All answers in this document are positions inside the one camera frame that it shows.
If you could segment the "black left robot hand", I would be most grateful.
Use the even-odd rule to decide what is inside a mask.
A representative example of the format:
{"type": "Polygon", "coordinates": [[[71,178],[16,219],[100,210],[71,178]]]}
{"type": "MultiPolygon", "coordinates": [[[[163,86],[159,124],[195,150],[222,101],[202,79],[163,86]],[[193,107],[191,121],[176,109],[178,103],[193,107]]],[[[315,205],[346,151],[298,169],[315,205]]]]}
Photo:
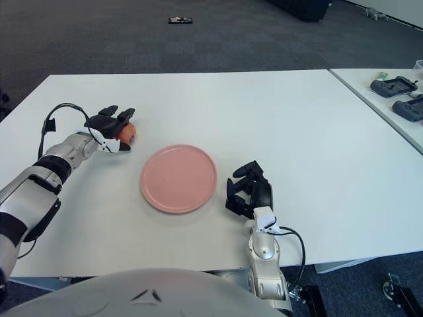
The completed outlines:
{"type": "Polygon", "coordinates": [[[135,113],[134,108],[128,108],[113,115],[118,107],[113,105],[103,108],[97,115],[90,117],[84,124],[100,142],[98,148],[101,151],[117,153],[119,151],[130,151],[131,144],[136,136],[136,128],[130,123],[135,113]]]}

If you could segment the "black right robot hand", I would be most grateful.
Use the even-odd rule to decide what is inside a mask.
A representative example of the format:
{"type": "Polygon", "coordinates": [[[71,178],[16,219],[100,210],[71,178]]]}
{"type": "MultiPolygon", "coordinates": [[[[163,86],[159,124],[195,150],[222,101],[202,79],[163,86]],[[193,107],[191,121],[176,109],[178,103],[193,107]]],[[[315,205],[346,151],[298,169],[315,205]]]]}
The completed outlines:
{"type": "Polygon", "coordinates": [[[260,165],[254,160],[234,171],[227,180],[225,207],[247,218],[253,231],[281,234],[273,211],[273,193],[260,165]]]}

